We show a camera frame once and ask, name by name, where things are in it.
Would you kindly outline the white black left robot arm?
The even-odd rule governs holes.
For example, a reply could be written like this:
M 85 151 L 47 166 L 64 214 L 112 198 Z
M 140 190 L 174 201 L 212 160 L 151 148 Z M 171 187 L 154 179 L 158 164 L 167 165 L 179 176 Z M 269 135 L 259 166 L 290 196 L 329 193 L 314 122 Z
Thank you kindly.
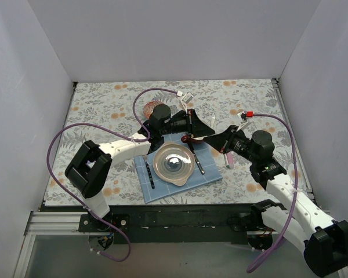
M 131 137 L 111 143 L 84 142 L 66 168 L 66 177 L 82 195 L 89 223 L 98 231 L 114 224 L 102 190 L 111 167 L 134 159 L 146 203 L 211 181 L 197 158 L 194 142 L 215 131 L 195 110 L 179 111 L 160 104 Z

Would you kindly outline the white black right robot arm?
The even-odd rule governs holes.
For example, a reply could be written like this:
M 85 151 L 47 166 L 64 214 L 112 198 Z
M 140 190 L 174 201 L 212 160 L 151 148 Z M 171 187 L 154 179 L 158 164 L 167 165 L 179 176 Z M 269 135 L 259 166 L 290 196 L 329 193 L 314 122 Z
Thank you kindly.
M 278 232 L 276 242 L 285 239 L 293 244 L 318 277 L 348 266 L 348 222 L 338 222 L 296 188 L 297 183 L 273 156 L 270 133 L 258 130 L 247 138 L 236 126 L 230 126 L 203 141 L 220 153 L 233 151 L 251 162 L 253 179 L 288 210 L 284 212 L 271 200 L 255 204 L 251 215 L 255 229 L 269 227 Z

